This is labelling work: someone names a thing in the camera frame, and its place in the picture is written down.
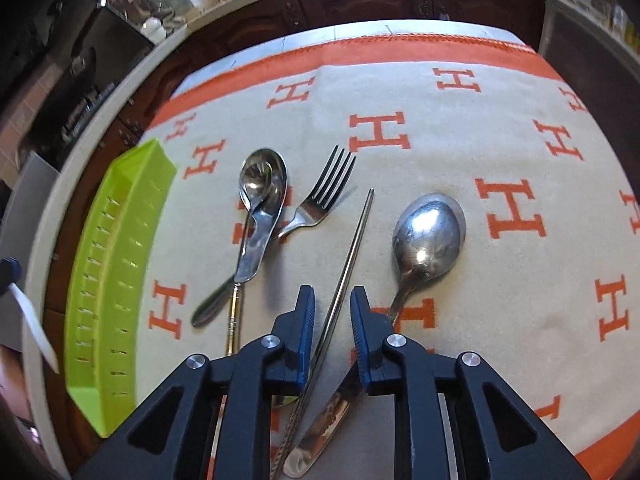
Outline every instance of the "tablecloth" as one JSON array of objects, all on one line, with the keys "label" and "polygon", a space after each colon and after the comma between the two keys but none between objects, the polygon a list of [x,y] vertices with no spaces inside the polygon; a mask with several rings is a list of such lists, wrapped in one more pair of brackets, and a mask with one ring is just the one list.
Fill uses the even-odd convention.
[{"label": "tablecloth", "polygon": [[[283,156],[287,219],[337,144],[356,155],[343,196],[319,226],[268,251],[246,286],[242,343],[268,333],[303,284],[316,292],[317,336],[369,187],[350,288],[388,307],[396,220],[417,196],[444,192],[465,212],[465,246],[443,280],[409,298],[398,330],[444,355],[481,354],[592,478],[628,454],[640,429],[638,205],[583,102],[528,46],[387,34],[299,48],[181,92],[151,138],[178,173],[146,272],[138,402],[188,355],[224,355],[226,312],[202,330],[189,320],[234,270],[244,158],[265,146]],[[352,349],[347,298],[302,430]],[[274,414],[274,449],[289,412]],[[392,478],[393,420],[391,397],[360,399],[306,478]]]}]

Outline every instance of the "orange border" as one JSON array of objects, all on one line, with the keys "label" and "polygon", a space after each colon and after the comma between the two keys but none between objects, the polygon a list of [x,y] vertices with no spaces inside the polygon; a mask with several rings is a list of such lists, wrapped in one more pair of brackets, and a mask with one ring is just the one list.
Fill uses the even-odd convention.
[{"label": "orange border", "polygon": [[575,457],[593,480],[609,480],[627,459],[640,434],[640,412]]},{"label": "orange border", "polygon": [[213,99],[321,66],[403,61],[484,64],[562,81],[549,63],[532,48],[521,44],[445,34],[366,36],[290,50],[222,73],[166,102],[150,127]]}]

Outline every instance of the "kitchen counter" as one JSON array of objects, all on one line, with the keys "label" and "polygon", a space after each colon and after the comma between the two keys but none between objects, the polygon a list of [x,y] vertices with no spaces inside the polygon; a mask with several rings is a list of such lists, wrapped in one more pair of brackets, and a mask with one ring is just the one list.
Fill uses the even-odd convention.
[{"label": "kitchen counter", "polygon": [[[176,31],[140,62],[97,112],[74,147],[53,187],[34,240],[26,278],[26,293],[33,301],[36,310],[41,313],[44,310],[50,263],[54,257],[58,233],[68,204],[88,161],[100,145],[105,132],[117,120],[121,109],[126,106],[136,89],[147,77],[190,36],[223,16],[258,1],[261,0],[227,0],[187,23],[185,27]],[[595,20],[575,7],[571,2],[567,0],[545,1],[547,12],[540,45],[540,51],[543,55],[548,52],[552,44],[554,23],[559,19],[558,16],[561,16],[577,24],[580,30],[586,31],[594,38],[597,38],[607,51],[625,67],[632,79],[636,82],[640,81],[640,65],[638,65],[636,55],[629,48],[612,38]],[[49,416],[42,359],[33,338],[24,327],[23,341],[26,383],[31,399],[34,421],[52,466],[60,474],[68,477],[68,469],[63,460]]]}]

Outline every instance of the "lime green tray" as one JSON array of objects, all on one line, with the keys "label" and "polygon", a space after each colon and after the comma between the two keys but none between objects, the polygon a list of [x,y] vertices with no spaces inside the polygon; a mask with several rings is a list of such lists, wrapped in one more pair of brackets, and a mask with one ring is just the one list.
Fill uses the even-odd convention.
[{"label": "lime green tray", "polygon": [[175,176],[158,140],[114,160],[82,229],[65,320],[66,389],[101,437],[136,405],[136,329],[146,263]]}]

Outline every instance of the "fork tines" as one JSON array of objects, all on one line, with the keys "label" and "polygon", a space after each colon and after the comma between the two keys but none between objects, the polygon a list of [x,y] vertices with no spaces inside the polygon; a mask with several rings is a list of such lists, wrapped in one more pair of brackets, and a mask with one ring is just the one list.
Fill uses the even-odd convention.
[{"label": "fork tines", "polygon": [[[332,167],[332,162],[334,161],[335,153],[337,151],[338,146],[336,145],[331,153],[331,156],[329,157],[329,160],[327,161],[326,166],[324,167],[324,170],[322,170],[320,178],[318,178],[316,185],[309,194],[309,198],[313,199],[321,208],[325,210],[331,209],[335,201],[338,200],[340,193],[342,193],[344,186],[347,184],[347,180],[349,179],[351,170],[353,169],[353,165],[356,163],[355,155],[352,155],[351,152],[348,152],[347,157],[344,159],[344,162],[340,166],[340,161],[342,160],[342,156],[344,155],[343,148],[342,150],[340,150],[340,155],[338,155],[338,158]],[[329,176],[324,179],[327,171],[329,171],[329,168],[331,168],[331,172],[329,173]]]}]

